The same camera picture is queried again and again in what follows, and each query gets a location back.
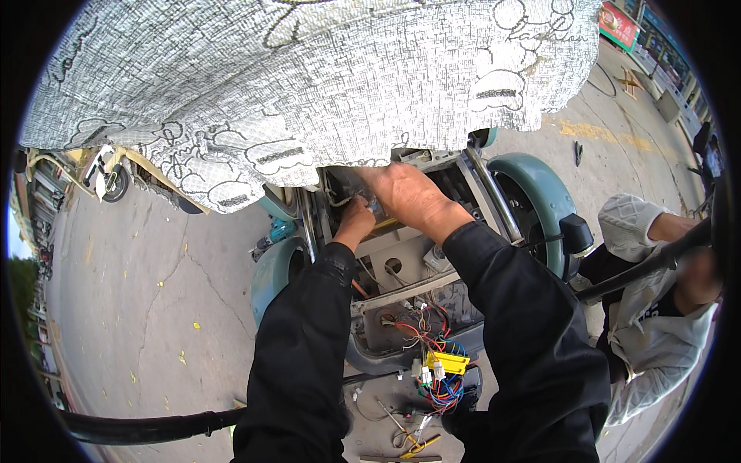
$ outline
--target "black jacket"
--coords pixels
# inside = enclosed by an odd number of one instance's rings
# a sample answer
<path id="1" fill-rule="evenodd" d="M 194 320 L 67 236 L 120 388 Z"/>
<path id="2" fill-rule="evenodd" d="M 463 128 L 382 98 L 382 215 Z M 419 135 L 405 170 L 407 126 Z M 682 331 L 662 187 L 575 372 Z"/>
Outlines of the black jacket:
<path id="1" fill-rule="evenodd" d="M 478 222 L 453 232 L 442 249 L 485 315 L 484 344 L 499 383 L 488 412 L 456 418 L 463 461 L 598 461 L 608 365 L 588 345 L 573 293 Z M 329 244 L 265 311 L 234 463 L 344 461 L 338 402 L 354 269 L 352 252 Z"/>

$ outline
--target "white patterned cloth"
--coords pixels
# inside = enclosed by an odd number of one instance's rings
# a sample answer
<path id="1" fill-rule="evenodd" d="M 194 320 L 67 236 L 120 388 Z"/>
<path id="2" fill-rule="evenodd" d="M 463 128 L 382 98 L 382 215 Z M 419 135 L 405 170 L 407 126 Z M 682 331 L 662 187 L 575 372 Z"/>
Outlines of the white patterned cloth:
<path id="1" fill-rule="evenodd" d="M 317 167 L 536 130 L 597 60 L 599 0 L 93 0 L 19 142 L 141 151 L 220 213 Z"/>

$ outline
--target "person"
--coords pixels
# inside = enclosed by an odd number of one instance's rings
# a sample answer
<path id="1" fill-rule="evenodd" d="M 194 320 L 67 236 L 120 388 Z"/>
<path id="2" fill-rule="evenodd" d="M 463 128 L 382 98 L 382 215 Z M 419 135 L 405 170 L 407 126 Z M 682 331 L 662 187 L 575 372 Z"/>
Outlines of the person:
<path id="1" fill-rule="evenodd" d="M 610 197 L 597 218 L 605 242 L 579 266 L 591 284 L 633 267 L 697 224 L 627 193 Z M 677 271 L 657 270 L 603 296 L 605 324 L 597 348 L 610 365 L 607 426 L 657 403 L 692 371 L 721 287 L 715 252 L 698 247 L 680 259 Z"/>
<path id="2" fill-rule="evenodd" d="M 610 399 L 604 355 L 588 345 L 573 293 L 409 164 L 356 170 L 385 212 L 442 246 L 485 316 L 499 383 L 488 412 L 459 410 L 463 461 L 593 461 Z M 234 463 L 343 462 L 342 374 L 358 243 L 375 225 L 354 198 L 334 236 L 270 303 L 255 339 Z"/>

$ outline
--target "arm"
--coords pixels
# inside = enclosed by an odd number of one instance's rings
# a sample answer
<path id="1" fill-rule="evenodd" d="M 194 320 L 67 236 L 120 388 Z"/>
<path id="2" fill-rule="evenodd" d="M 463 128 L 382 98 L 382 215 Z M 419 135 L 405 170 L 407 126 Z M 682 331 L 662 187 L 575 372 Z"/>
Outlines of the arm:
<path id="1" fill-rule="evenodd" d="M 342 373 L 350 332 L 354 250 L 375 225 L 350 203 L 336 242 L 270 303 L 255 339 L 234 463 L 330 462 L 342 457 Z"/>
<path id="2" fill-rule="evenodd" d="M 610 398 L 608 365 L 588 345 L 574 295 L 415 167 L 392 163 L 359 175 L 387 213 L 442 244 L 486 317 L 484 343 L 499 392 L 489 404 L 489 426 L 469 439 L 456 435 L 467 453 L 491 461 L 596 461 L 594 442 Z"/>
<path id="3" fill-rule="evenodd" d="M 649 368 L 615 393 L 605 426 L 623 424 L 657 403 L 684 381 L 691 371 L 686 367 Z"/>
<path id="4" fill-rule="evenodd" d="M 597 219 L 608 251 L 626 261 L 640 262 L 659 244 L 659 239 L 649 236 L 649 229 L 661 215 L 672 214 L 667 208 L 643 201 L 638 196 L 618 193 L 602 206 Z M 664 238 L 665 228 L 659 226 L 654 232 L 658 230 L 661 231 L 651 236 Z"/>

